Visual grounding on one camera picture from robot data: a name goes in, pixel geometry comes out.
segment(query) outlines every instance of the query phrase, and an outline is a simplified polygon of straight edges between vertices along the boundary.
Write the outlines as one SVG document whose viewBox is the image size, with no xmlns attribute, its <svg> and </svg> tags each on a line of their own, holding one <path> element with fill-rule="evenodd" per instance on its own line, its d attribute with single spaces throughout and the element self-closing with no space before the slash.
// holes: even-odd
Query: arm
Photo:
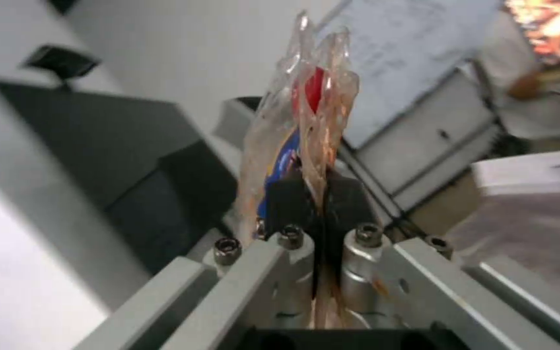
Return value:
<svg viewBox="0 0 560 350">
<path fill-rule="evenodd" d="M 516 100 L 532 100 L 542 92 L 542 82 L 539 80 L 540 71 L 533 70 L 515 80 L 507 90 L 507 95 Z"/>
</svg>

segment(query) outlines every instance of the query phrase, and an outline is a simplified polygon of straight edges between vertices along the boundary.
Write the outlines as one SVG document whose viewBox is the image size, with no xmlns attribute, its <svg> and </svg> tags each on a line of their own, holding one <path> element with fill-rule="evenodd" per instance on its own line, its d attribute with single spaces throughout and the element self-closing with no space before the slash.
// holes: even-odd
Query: plastic bag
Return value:
<svg viewBox="0 0 560 350">
<path fill-rule="evenodd" d="M 297 164 L 321 209 L 325 171 L 334 164 L 357 93 L 358 76 L 349 71 L 349 31 L 331 33 L 316 47 L 313 25 L 300 13 L 244 140 L 236 202 L 243 244 L 251 241 L 258 214 L 264 214 L 266 184 Z"/>
</svg>

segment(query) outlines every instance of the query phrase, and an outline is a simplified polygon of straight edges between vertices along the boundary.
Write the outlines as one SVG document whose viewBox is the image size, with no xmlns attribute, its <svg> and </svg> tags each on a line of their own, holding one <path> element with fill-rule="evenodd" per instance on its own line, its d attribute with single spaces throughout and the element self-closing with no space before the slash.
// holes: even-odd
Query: white paper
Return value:
<svg viewBox="0 0 560 350">
<path fill-rule="evenodd" d="M 352 0 L 318 37 L 347 26 L 360 93 L 345 130 L 359 148 L 482 41 L 499 0 Z"/>
</svg>

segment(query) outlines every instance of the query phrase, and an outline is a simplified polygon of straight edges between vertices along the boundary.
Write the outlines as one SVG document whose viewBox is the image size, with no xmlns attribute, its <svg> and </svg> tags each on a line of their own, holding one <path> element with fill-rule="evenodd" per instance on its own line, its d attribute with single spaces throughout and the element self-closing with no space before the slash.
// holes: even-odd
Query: black panel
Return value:
<svg viewBox="0 0 560 350">
<path fill-rule="evenodd" d="M 55 9 L 61 13 L 66 14 L 73 7 L 73 5 L 77 2 L 77 0 L 48 0 Z"/>
<path fill-rule="evenodd" d="M 174 104 L 8 82 L 0 93 L 153 274 L 235 199 L 235 178 Z"/>
<path fill-rule="evenodd" d="M 174 104 L 5 82 L 0 93 L 101 208 L 200 140 Z"/>
<path fill-rule="evenodd" d="M 448 330 L 256 330 L 239 350 L 468 350 Z"/>
</svg>

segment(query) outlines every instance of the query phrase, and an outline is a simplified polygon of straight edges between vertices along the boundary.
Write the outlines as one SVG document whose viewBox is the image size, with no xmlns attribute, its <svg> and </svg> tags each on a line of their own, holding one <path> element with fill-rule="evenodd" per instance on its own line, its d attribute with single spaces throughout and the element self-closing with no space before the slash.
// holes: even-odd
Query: cylindrical metal part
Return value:
<svg viewBox="0 0 560 350">
<path fill-rule="evenodd" d="M 276 242 L 280 246 L 287 249 L 289 253 L 289 262 L 291 263 L 291 271 L 289 279 L 291 283 L 286 299 L 282 301 L 280 306 L 280 315 L 283 324 L 292 324 L 291 328 L 305 328 L 310 320 L 313 297 L 313 268 L 314 268 L 314 252 L 315 244 L 313 239 L 304 233 L 301 228 L 298 231 L 300 238 L 294 240 L 293 237 L 287 237 L 282 232 L 276 232 L 269 239 L 270 242 Z M 291 247 L 299 245 L 298 248 L 288 249 L 287 244 L 291 243 Z M 287 317 L 295 317 L 293 321 L 287 321 Z"/>
<path fill-rule="evenodd" d="M 390 304 L 382 299 L 372 281 L 375 263 L 382 256 L 382 251 L 390 246 L 390 239 L 373 224 L 362 224 L 345 235 L 340 290 L 345 308 L 351 312 L 380 315 L 376 319 L 391 313 Z"/>
<path fill-rule="evenodd" d="M 358 243 L 360 239 L 357 238 L 358 230 L 354 229 L 349 231 L 344 238 L 343 246 L 343 268 L 370 279 L 373 275 L 373 264 L 379 261 L 382 256 L 382 250 L 391 246 L 392 243 L 385 235 L 380 236 L 379 246 L 374 248 L 367 248 Z"/>
<path fill-rule="evenodd" d="M 223 237 L 213 245 L 213 259 L 222 266 L 230 266 L 239 259 L 242 246 L 238 239 Z"/>
<path fill-rule="evenodd" d="M 297 225 L 287 225 L 278 235 L 278 244 L 287 250 L 295 250 L 304 244 L 304 230 Z"/>
<path fill-rule="evenodd" d="M 379 225 L 372 223 L 359 224 L 356 227 L 356 243 L 364 248 L 376 248 L 382 245 L 384 230 Z"/>
<path fill-rule="evenodd" d="M 429 235 L 425 237 L 425 243 L 446 259 L 450 260 L 453 257 L 453 246 L 445 239 Z"/>
</svg>

